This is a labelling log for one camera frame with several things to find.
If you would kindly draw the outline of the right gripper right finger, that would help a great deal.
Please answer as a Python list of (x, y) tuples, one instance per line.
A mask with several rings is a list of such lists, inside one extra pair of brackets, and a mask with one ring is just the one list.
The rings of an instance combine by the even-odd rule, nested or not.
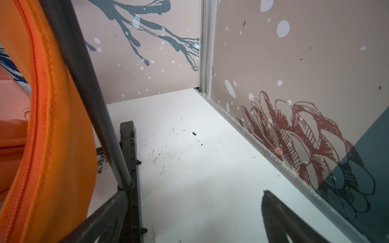
[(261, 211), (270, 243), (328, 242), (269, 190), (264, 191)]

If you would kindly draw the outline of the bright orange sling bag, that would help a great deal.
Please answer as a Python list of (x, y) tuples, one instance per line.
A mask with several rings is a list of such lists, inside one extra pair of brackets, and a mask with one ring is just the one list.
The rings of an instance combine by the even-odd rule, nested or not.
[(38, 1), (1, 1), (1, 44), (31, 87), (1, 242), (56, 243), (88, 215), (97, 175), (92, 124)]

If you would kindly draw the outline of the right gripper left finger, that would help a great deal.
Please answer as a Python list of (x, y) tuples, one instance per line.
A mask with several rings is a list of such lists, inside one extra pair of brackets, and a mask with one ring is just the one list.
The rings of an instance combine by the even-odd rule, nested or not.
[(117, 243), (124, 223), (128, 199), (117, 192), (82, 224), (65, 236), (62, 243)]

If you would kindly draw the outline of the pink sling bag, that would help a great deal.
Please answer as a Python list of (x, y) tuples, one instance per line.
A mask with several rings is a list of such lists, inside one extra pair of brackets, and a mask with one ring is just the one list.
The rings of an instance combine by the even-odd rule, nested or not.
[(1, 67), (1, 120), (29, 120), (31, 96)]

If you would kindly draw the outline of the black clothes rack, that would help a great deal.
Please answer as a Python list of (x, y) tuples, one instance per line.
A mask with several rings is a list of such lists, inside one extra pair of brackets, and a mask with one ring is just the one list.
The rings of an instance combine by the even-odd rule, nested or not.
[(40, 4), (100, 141), (96, 152), (106, 156), (118, 183), (117, 192), (124, 191), (128, 199), (118, 243), (141, 243), (147, 229), (141, 218), (135, 125), (132, 121), (121, 123), (120, 137), (116, 136), (71, 1)]

